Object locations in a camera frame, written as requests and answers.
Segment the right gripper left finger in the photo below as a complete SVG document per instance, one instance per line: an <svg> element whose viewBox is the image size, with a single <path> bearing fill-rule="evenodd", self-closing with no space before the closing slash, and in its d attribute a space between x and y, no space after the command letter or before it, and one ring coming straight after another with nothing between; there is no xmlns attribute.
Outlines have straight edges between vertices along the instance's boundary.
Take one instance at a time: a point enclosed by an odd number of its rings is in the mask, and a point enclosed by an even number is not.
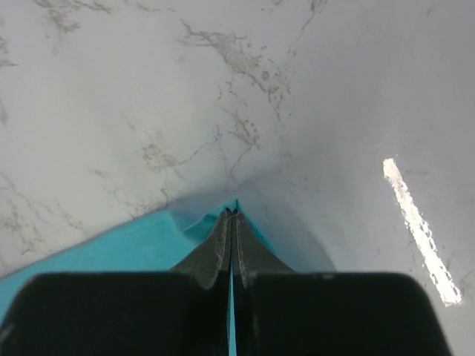
<svg viewBox="0 0 475 356"><path fill-rule="evenodd" d="M3 355L227 355L232 213L167 271L47 273L1 325Z"/></svg>

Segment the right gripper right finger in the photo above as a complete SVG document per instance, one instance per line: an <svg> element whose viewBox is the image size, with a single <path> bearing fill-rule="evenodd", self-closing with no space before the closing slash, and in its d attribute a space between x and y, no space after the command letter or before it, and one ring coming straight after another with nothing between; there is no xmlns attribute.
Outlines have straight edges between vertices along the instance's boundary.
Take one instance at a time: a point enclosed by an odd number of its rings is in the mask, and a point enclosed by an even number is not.
<svg viewBox="0 0 475 356"><path fill-rule="evenodd" d="M232 218L238 355L449 355L424 289L406 274L299 273Z"/></svg>

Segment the teal t-shirt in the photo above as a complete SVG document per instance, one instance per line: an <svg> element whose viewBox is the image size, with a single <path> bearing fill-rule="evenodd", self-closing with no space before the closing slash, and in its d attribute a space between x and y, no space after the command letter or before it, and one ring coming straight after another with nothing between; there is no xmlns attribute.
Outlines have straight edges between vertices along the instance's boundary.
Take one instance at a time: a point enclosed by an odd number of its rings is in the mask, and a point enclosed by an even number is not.
<svg viewBox="0 0 475 356"><path fill-rule="evenodd" d="M239 205L233 204L220 211L207 214L184 231L179 230L176 219L168 212L149 214L7 277L1 282L1 325L14 297L33 277L47 273L167 271L208 237L217 218L225 210L231 211L232 218L236 214L243 214ZM248 222L258 239L272 252L253 224ZM235 347L232 225L230 261L229 353L227 355L238 355Z"/></svg>

